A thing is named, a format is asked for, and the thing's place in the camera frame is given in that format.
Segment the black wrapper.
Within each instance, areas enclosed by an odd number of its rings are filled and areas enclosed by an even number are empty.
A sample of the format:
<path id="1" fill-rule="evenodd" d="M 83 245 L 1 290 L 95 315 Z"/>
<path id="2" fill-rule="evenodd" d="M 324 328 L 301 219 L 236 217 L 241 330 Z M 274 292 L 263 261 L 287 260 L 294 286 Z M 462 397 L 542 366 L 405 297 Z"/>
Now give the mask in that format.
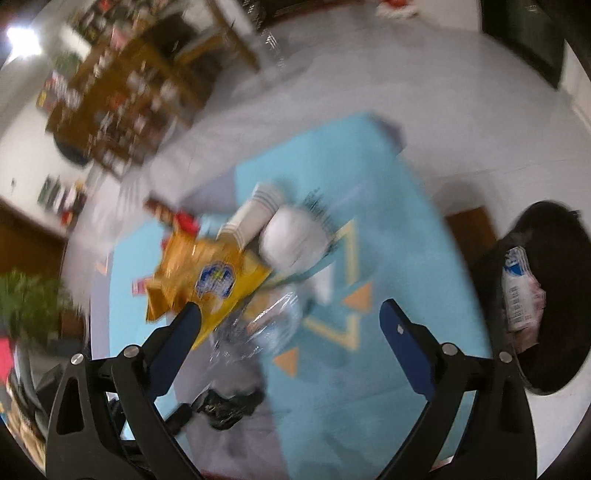
<path id="1" fill-rule="evenodd" d="M 179 404 L 165 419 L 165 425 L 173 435 L 177 435 L 195 415 L 201 415 L 214 430 L 229 430 L 243 417 L 252 416 L 264 398 L 266 395 L 259 388 L 250 393 L 238 393 L 230 397 L 224 397 L 215 390 L 208 389 L 199 394 L 192 403 Z"/>

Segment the clear plastic bottle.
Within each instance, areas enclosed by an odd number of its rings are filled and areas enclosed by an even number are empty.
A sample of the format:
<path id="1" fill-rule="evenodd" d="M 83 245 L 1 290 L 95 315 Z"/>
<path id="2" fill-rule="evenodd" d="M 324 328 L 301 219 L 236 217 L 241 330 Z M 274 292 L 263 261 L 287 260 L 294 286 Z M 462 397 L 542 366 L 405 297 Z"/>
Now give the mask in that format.
<path id="1" fill-rule="evenodd" d="M 308 311 L 300 287 L 263 288 L 240 302 L 212 332 L 211 367 L 280 353 L 297 333 Z"/>

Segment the yellow chip bag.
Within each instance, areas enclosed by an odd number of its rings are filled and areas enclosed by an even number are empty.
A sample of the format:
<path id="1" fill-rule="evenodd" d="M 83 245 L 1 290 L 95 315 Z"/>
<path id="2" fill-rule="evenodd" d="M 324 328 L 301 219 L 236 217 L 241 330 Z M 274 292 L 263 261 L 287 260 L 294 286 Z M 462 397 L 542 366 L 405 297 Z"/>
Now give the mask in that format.
<path id="1" fill-rule="evenodd" d="M 188 302 L 197 304 L 201 327 L 192 345 L 197 348 L 268 276 L 270 268 L 249 250 L 175 231 L 154 274 L 145 282 L 146 320 L 177 314 Z"/>

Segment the black trash bin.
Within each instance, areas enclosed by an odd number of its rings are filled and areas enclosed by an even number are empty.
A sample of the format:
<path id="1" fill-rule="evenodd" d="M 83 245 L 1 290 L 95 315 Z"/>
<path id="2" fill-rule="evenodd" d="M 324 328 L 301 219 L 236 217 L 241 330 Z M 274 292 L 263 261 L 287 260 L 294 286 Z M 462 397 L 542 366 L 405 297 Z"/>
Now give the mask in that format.
<path id="1" fill-rule="evenodd" d="M 565 387 L 590 352 L 590 237 L 578 213 L 531 205 L 470 273 L 493 352 L 508 352 L 539 395 Z"/>

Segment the red cardboard box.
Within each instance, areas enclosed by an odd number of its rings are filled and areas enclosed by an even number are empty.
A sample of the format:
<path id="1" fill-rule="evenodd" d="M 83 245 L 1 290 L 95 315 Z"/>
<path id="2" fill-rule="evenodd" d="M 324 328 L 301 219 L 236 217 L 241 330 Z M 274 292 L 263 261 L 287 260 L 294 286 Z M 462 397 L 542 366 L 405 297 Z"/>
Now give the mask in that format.
<path id="1" fill-rule="evenodd" d="M 146 294 L 146 284 L 149 280 L 149 277 L 134 280 L 131 284 L 131 294 L 133 296 L 144 296 Z"/>

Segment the green potted plant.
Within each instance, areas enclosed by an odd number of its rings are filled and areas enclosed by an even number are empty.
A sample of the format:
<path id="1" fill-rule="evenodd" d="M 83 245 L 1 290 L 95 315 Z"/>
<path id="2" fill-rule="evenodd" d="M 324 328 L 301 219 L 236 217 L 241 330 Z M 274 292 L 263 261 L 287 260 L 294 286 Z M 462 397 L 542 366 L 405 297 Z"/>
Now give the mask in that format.
<path id="1" fill-rule="evenodd" d="M 1 327 L 13 341 L 46 346 L 61 315 L 73 309 L 71 294 L 59 278 L 18 270 L 1 275 Z"/>

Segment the blue patterned rug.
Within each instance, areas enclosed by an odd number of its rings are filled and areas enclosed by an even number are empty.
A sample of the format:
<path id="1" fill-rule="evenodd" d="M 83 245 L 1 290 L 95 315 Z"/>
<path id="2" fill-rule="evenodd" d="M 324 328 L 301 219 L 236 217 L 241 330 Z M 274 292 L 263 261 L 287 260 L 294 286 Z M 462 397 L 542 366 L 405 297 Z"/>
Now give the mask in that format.
<path id="1" fill-rule="evenodd" d="M 199 470 L 231 479 L 373 479 L 425 405 L 382 333 L 396 300 L 414 322 L 465 353 L 488 339 L 464 262 L 440 214 L 405 164 L 398 127 L 356 114 L 304 132 L 193 188 L 182 206 L 214 233 L 270 181 L 294 203 L 318 201 L 338 233 L 315 267 L 321 298 L 277 356 L 226 361 L 191 352 L 173 389 L 178 403 L 215 389 L 262 386 L 266 399 L 231 429 L 195 416 L 180 444 Z"/>

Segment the red snack bag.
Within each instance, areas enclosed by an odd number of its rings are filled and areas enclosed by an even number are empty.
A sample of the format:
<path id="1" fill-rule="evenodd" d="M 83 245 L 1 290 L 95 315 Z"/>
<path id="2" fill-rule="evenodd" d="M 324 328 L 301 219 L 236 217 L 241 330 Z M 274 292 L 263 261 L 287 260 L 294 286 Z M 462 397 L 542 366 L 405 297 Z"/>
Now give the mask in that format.
<path id="1" fill-rule="evenodd" d="M 200 224 L 197 218 L 178 210 L 173 216 L 173 228 L 175 231 L 181 231 L 192 237 L 197 237 L 200 232 Z"/>

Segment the brown snack tube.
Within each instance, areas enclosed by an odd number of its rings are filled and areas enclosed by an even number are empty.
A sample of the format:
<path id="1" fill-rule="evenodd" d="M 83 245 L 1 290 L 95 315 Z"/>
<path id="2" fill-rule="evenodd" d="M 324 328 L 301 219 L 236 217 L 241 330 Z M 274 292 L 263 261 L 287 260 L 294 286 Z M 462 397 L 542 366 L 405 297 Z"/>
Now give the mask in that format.
<path id="1" fill-rule="evenodd" d="M 148 197 L 143 202 L 143 209 L 162 225 L 172 228 L 176 210 L 160 201 L 158 198 Z"/>

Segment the books stack on floor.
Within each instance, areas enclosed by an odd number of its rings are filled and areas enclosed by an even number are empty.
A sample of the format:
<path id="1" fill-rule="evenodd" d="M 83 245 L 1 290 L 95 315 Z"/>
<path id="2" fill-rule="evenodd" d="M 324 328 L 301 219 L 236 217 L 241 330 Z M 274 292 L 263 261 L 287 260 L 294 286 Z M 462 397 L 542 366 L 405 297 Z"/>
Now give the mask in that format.
<path id="1" fill-rule="evenodd" d="M 88 198 L 86 183 L 77 180 L 64 183 L 59 177 L 47 176 L 37 204 L 59 220 L 60 226 L 70 232 L 74 229 Z"/>

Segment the white crumpled tissue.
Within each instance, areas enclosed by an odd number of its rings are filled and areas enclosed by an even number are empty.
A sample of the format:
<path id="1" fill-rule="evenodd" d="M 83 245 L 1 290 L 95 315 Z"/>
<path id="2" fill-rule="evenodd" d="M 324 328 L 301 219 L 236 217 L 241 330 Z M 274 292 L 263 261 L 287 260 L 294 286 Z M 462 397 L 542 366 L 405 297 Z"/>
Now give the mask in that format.
<path id="1" fill-rule="evenodd" d="M 332 237 L 307 209 L 281 206 L 259 235 L 259 255 L 284 276 L 310 270 L 328 253 Z"/>

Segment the white paper cup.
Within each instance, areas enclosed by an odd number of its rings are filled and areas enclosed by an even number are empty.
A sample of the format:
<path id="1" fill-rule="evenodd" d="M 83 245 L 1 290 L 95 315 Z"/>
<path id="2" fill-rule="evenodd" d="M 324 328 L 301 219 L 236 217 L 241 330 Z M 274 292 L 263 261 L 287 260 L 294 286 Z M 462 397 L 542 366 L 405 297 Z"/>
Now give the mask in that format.
<path id="1" fill-rule="evenodd" d="M 233 243 L 243 250 L 266 227 L 286 202 L 283 191 L 274 184 L 259 182 L 249 199 L 217 232 L 217 240 Z"/>

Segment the wooden dining table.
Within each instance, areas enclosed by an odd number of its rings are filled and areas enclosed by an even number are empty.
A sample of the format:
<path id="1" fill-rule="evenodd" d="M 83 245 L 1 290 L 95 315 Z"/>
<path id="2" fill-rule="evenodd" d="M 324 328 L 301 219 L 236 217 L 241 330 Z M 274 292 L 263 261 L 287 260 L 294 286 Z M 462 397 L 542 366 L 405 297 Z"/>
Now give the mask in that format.
<path id="1" fill-rule="evenodd" d="M 67 81 L 46 131 L 70 162 L 96 164 L 121 180 L 158 152 L 169 130 L 192 125 L 230 55 L 260 68 L 221 13 L 204 31 L 174 13 L 120 49 L 99 43 Z"/>

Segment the dark glass cabinet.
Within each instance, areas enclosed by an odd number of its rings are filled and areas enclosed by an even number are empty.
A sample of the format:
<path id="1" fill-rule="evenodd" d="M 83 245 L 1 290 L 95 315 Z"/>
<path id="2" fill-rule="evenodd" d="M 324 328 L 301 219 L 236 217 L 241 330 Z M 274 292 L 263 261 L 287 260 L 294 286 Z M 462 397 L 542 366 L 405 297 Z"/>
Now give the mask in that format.
<path id="1" fill-rule="evenodd" d="M 554 89 L 562 76 L 565 39 L 536 1 L 481 0 L 482 31 L 534 68 Z"/>

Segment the red white floor bag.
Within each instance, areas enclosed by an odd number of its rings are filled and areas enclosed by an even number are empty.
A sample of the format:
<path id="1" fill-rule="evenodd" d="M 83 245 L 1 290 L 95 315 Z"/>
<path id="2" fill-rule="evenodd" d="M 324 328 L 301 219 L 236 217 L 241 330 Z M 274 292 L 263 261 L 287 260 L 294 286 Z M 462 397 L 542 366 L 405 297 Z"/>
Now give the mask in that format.
<path id="1" fill-rule="evenodd" d="M 390 19 L 408 19 L 418 14 L 418 7 L 412 0 L 383 0 L 379 2 L 376 14 Z"/>

